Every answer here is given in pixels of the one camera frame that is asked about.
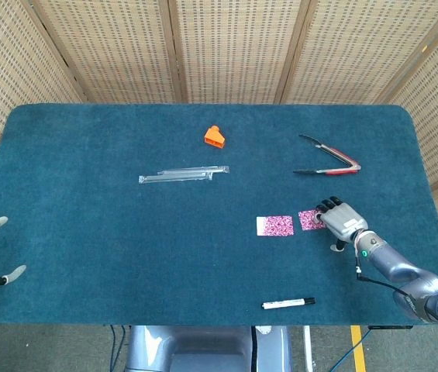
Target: orange object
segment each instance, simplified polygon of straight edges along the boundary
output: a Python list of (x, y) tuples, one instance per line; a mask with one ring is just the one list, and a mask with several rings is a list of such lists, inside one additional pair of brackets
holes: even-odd
[(220, 134), (218, 126), (211, 126), (205, 133), (205, 143), (222, 149), (226, 144), (226, 139)]

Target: metal tongs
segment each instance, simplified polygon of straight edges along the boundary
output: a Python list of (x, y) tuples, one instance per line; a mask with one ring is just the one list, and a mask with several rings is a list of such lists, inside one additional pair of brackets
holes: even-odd
[(327, 153), (330, 153), (333, 157), (348, 164), (349, 167), (336, 168), (336, 169), (317, 169), (317, 170), (297, 169), (297, 170), (293, 171), (294, 173), (297, 173), (297, 174), (326, 174), (328, 176), (337, 176), (340, 174), (358, 173), (358, 171), (361, 169), (361, 166), (359, 165), (358, 162), (351, 159), (350, 157), (348, 157), (344, 153), (340, 152), (338, 149), (324, 145), (323, 143), (319, 142), (317, 139), (312, 138), (310, 136), (307, 136), (305, 134), (300, 134), (299, 136), (312, 142), (315, 145), (315, 147), (317, 147), (318, 149), (324, 150)]

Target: white marker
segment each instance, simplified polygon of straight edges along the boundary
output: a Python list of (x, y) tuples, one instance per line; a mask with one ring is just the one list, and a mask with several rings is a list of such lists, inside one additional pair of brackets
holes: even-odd
[(270, 308), (289, 308), (290, 306), (303, 306), (312, 304), (315, 304), (315, 297), (298, 298), (296, 300), (264, 302), (262, 304), (262, 308), (268, 310)]

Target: transparent plastic rod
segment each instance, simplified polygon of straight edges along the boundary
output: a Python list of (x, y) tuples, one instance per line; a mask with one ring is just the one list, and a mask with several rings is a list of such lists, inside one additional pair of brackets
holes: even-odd
[(176, 168), (166, 169), (157, 172), (157, 174), (176, 174), (176, 173), (229, 173), (229, 166), (212, 166), (212, 167), (196, 167), (196, 168)]
[(158, 174), (156, 176), (140, 176), (140, 184), (150, 184), (154, 182), (173, 182), (173, 181), (199, 181), (212, 180), (213, 173), (209, 172), (191, 172), (191, 173), (175, 173), (175, 174)]

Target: pink card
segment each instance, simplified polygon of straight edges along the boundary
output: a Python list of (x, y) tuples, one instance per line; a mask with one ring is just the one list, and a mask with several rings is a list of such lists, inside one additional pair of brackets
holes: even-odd
[(290, 236), (294, 234), (293, 218), (290, 215), (257, 217), (258, 236)]
[(299, 221), (302, 223), (303, 230), (317, 230), (326, 227), (324, 222), (317, 222), (314, 219), (316, 213), (317, 211), (315, 209), (298, 212)]

